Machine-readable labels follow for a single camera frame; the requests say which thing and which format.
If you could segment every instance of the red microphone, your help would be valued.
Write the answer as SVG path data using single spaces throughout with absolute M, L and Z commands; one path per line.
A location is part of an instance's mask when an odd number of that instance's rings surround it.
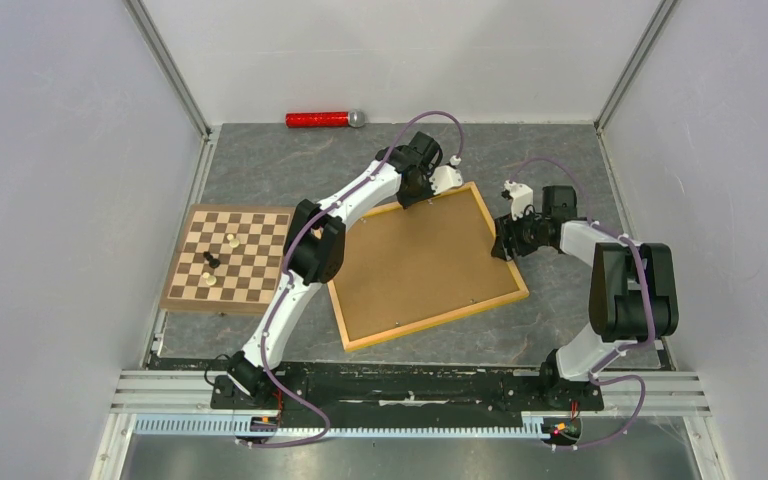
M 288 113 L 284 122 L 289 128 L 362 127 L 366 115 L 360 110 L 348 112 Z

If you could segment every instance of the white chess piece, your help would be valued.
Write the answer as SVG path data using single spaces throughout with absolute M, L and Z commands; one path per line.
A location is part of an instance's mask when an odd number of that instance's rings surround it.
M 202 273 L 201 278 L 204 279 L 204 283 L 206 283 L 208 287 L 216 285 L 216 277 L 211 275 L 210 272 Z
M 237 236 L 233 233 L 229 233 L 225 238 L 228 239 L 228 243 L 231 245 L 231 248 L 237 248 L 240 246 L 240 239 L 238 239 Z

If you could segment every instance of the brown board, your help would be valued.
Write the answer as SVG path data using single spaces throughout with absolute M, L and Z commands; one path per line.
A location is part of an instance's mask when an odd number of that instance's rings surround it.
M 493 219 L 474 183 L 403 210 L 369 211 L 346 234 L 328 283 L 346 351 L 528 296 L 513 262 L 490 256 Z
M 169 267 L 160 307 L 172 311 L 262 314 L 280 276 L 293 208 L 193 205 Z M 228 235 L 240 244 L 232 247 Z M 203 252 L 219 259 L 208 266 Z M 208 285 L 202 274 L 216 278 Z

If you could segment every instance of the black chess piece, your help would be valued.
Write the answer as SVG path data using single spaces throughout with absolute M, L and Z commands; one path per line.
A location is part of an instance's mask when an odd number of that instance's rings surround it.
M 207 265 L 210 266 L 210 268 L 215 269 L 220 265 L 219 259 L 211 255 L 210 252 L 204 252 L 202 255 L 204 255 L 204 259 L 207 260 Z

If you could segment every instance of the chess piece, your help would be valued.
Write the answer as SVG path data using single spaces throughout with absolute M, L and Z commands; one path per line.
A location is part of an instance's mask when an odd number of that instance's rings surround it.
M 237 236 L 233 233 L 229 233 L 225 238 L 228 239 L 228 243 L 231 245 L 231 248 L 237 248 L 240 246 L 240 239 L 238 239 Z
M 204 252 L 202 255 L 204 255 L 204 259 L 207 260 L 207 265 L 210 268 L 216 269 L 220 265 L 219 259 L 211 255 L 210 252 Z
M 202 273 L 201 278 L 204 279 L 204 283 L 206 283 L 208 287 L 216 285 L 216 276 L 211 275 L 210 272 Z

